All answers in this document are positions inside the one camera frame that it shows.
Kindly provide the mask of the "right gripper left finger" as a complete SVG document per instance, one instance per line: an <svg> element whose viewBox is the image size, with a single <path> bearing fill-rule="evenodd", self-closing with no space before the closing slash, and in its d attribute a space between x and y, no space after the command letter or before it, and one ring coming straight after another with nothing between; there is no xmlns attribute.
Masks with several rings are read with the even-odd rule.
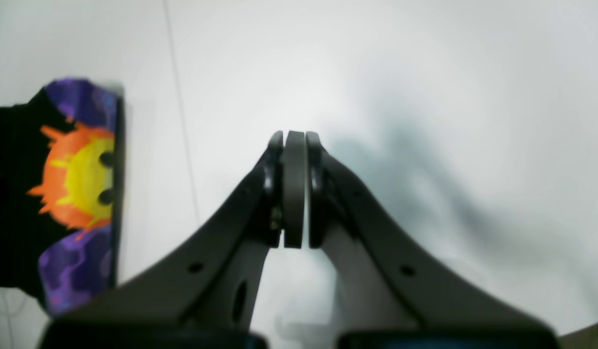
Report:
<svg viewBox="0 0 598 349"><path fill-rule="evenodd" d="M175 251L47 329L42 349L265 349L250 333L264 261L286 226L285 161L275 132L261 159Z"/></svg>

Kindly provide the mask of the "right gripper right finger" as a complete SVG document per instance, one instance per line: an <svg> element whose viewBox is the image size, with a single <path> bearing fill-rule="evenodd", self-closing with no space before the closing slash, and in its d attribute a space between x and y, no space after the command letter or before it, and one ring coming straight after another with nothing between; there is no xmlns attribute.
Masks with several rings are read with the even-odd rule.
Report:
<svg viewBox="0 0 598 349"><path fill-rule="evenodd" d="M553 331L433 257L359 177L306 132L309 244L334 265L347 329L338 349L556 349Z"/></svg>

